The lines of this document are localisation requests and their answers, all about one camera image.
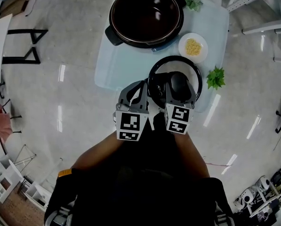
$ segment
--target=yellow label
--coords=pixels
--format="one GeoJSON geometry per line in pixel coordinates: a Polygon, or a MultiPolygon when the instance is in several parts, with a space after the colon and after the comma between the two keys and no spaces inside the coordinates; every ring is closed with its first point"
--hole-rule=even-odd
{"type": "Polygon", "coordinates": [[[66,169],[66,170],[60,171],[58,177],[60,178],[62,176],[66,176],[66,175],[70,175],[70,174],[72,174],[72,169],[66,169]]]}

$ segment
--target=plate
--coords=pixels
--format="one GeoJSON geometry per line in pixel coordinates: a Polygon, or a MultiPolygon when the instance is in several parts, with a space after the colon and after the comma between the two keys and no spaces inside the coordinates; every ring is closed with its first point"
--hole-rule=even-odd
{"type": "Polygon", "coordinates": [[[202,36],[200,36],[194,32],[187,33],[186,35],[184,35],[180,39],[178,47],[179,47],[179,52],[180,52],[181,56],[188,58],[195,64],[203,62],[206,59],[207,54],[208,54],[207,42],[205,41],[205,39],[203,39],[202,36]],[[188,39],[194,39],[194,40],[196,40],[197,43],[199,43],[201,45],[201,51],[200,51],[199,55],[191,56],[186,53],[185,45],[186,45],[186,42],[188,39]]]}

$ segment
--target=marble floor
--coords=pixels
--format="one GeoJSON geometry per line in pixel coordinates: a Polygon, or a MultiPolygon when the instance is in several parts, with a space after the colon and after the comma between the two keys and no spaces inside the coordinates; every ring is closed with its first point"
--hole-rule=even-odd
{"type": "MultiPolygon", "coordinates": [[[[94,72],[112,0],[37,0],[29,16],[20,14],[11,29],[38,28],[49,32],[37,44],[40,65],[3,65],[5,95],[23,119],[6,143],[11,157],[23,144],[37,154],[23,173],[39,178],[61,157],[58,170],[114,130],[112,113],[117,94],[97,87],[94,72]],[[60,70],[64,69],[64,78],[60,70]]],[[[241,34],[243,27],[277,19],[262,1],[230,14],[230,31],[223,62],[226,86],[214,92],[220,100],[209,123],[209,108],[195,113],[189,134],[204,156],[211,176],[222,180],[230,205],[259,177],[281,167],[281,35],[273,31],[241,34]]],[[[5,55],[24,55],[28,35],[9,35],[5,55]]]]}

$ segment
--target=green herb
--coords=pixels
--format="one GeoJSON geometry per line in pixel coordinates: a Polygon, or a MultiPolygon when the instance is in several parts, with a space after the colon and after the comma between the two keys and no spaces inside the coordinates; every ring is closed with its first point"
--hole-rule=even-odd
{"type": "Polygon", "coordinates": [[[195,10],[197,12],[200,11],[201,5],[203,5],[201,0],[185,0],[185,1],[186,1],[186,5],[189,7],[190,10],[195,10]]]}
{"type": "Polygon", "coordinates": [[[209,72],[207,78],[208,78],[207,80],[208,88],[213,87],[217,90],[219,87],[222,87],[222,85],[225,85],[224,69],[222,68],[218,69],[215,66],[215,69],[209,72]]]}

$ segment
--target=light blue table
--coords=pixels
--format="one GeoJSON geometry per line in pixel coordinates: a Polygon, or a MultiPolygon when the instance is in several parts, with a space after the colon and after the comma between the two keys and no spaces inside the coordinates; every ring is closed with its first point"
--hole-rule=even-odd
{"type": "MultiPolygon", "coordinates": [[[[207,42],[209,53],[205,61],[197,64],[203,78],[203,89],[196,102],[195,111],[203,112],[210,104],[213,89],[208,89],[206,77],[210,70],[222,67],[225,53],[229,13],[211,1],[203,0],[200,12],[184,8],[184,24],[180,36],[188,32],[201,35],[207,42]]],[[[177,40],[174,44],[158,52],[150,49],[135,48],[127,44],[112,45],[103,34],[101,47],[96,63],[95,83],[97,86],[122,90],[129,84],[144,80],[148,77],[151,68],[160,59],[170,55],[180,55],[177,40]]]]}

